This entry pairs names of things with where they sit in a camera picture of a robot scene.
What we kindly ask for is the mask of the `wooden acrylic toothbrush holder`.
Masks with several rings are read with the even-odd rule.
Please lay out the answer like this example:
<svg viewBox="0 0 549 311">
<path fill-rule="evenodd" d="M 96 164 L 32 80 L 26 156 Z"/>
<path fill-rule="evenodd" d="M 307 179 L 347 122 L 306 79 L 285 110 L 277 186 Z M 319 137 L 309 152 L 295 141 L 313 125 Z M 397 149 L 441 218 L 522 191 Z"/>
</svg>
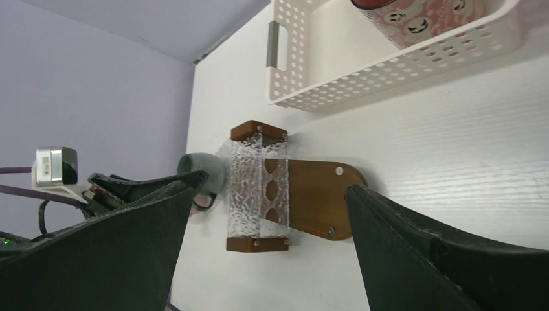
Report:
<svg viewBox="0 0 549 311">
<path fill-rule="evenodd" d="M 250 120 L 230 132 L 226 249 L 289 249 L 287 131 Z"/>
</svg>

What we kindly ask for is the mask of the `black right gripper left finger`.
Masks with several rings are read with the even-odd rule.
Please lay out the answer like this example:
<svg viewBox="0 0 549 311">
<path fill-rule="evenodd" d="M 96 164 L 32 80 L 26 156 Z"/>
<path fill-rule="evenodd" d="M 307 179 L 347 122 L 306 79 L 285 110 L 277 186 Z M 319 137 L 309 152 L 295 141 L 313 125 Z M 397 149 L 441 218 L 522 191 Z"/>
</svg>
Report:
<svg viewBox="0 0 549 311">
<path fill-rule="evenodd" d="M 1 247 L 2 310 L 164 310 L 192 189 Z"/>
</svg>

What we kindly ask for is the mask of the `pink mug white inside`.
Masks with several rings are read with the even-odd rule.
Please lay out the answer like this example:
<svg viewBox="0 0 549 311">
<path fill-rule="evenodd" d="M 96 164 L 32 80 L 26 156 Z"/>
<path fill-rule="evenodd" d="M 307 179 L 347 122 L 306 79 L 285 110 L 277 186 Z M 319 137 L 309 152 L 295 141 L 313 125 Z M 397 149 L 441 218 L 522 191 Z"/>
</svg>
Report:
<svg viewBox="0 0 549 311">
<path fill-rule="evenodd" d="M 202 210 L 197 209 L 195 206 L 193 206 L 190 210 L 188 219 L 190 221 L 198 221 L 199 219 L 202 219 L 204 217 L 205 212 Z"/>
</svg>

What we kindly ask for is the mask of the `grey-green ceramic mug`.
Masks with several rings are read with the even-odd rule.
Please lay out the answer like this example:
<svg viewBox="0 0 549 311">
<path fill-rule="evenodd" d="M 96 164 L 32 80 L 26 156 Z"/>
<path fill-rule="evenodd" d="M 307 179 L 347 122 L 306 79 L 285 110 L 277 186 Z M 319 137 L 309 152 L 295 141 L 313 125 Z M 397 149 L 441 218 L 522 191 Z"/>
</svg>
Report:
<svg viewBox="0 0 549 311">
<path fill-rule="evenodd" d="M 199 212 L 210 209 L 217 196 L 225 188 L 226 168 L 224 162 L 216 155 L 209 153 L 190 153 L 180 158 L 177 173 L 204 171 L 208 177 L 194 196 L 194 209 Z"/>
</svg>

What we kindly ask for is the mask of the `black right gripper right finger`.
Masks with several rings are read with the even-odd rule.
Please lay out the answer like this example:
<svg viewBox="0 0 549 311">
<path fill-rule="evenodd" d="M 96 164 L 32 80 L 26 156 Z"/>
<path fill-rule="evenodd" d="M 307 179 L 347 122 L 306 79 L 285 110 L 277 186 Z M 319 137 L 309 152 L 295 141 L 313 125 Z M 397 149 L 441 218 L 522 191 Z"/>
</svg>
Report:
<svg viewBox="0 0 549 311">
<path fill-rule="evenodd" d="M 548 252 L 491 240 L 362 185 L 346 206 L 371 310 L 547 310 Z"/>
</svg>

